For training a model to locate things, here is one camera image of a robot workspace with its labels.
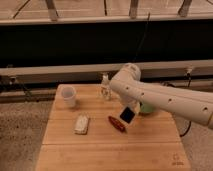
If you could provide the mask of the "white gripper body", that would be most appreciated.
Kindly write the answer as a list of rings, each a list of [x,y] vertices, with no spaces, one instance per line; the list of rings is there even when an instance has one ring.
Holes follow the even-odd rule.
[[[124,109],[126,107],[129,107],[135,113],[135,116],[140,112],[140,103],[137,101],[132,101],[130,103],[125,104]]]

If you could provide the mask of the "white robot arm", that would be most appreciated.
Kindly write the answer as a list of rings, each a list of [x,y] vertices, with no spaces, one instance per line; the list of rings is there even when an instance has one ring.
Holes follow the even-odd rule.
[[[140,68],[127,63],[112,77],[109,86],[126,103],[147,103],[213,129],[213,93],[144,83],[140,78]]]

